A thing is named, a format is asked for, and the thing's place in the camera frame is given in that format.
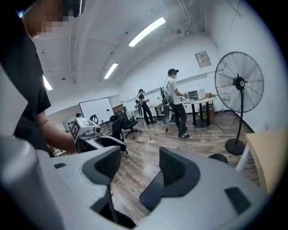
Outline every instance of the fan grille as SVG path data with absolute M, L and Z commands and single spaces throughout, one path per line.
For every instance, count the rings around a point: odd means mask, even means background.
M 242 78 L 245 82 L 243 112 L 251 111 L 263 95 L 263 74 L 252 57 L 245 53 L 232 52 L 219 61 L 215 72 L 215 86 L 223 104 L 232 111 L 240 112 L 240 90 L 235 86 L 237 78 Z

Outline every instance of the fan base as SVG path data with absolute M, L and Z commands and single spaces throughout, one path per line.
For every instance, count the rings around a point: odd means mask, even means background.
M 206 119 L 204 119 L 204 120 L 200 120 L 200 119 L 196 120 L 195 127 L 205 128 L 205 127 L 207 127 L 207 126 L 208 126 L 208 125 L 207 125 L 207 120 L 206 120 Z
M 235 144 L 236 139 L 232 138 L 226 141 L 225 148 L 226 150 L 233 155 L 241 155 L 244 152 L 245 145 L 242 141 L 238 140 L 237 145 Z

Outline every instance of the black shirt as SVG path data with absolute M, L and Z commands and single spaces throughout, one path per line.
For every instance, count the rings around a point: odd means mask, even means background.
M 42 135 L 37 115 L 51 106 L 43 81 L 43 70 L 36 47 L 27 36 L 22 20 L 11 12 L 0 16 L 2 30 L 0 63 L 14 86 L 28 101 L 15 129 L 15 136 L 30 142 L 35 149 L 53 156 Z
M 142 93 L 139 93 L 138 98 L 140 98 L 142 100 L 142 99 L 144 99 L 144 95 Z

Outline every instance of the black cap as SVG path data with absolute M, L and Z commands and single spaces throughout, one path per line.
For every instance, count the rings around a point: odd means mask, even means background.
M 168 70 L 168 76 L 171 76 L 173 73 L 178 73 L 179 70 L 176 70 L 176 69 L 170 69 Z

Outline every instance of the sneaker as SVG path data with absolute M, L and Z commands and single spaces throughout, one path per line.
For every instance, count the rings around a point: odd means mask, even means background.
M 179 138 L 189 138 L 190 135 L 189 135 L 189 134 L 186 134 L 186 133 L 185 133 L 185 134 L 180 134 L 180 133 L 179 133 L 179 134 L 178 134 L 178 137 L 179 137 Z

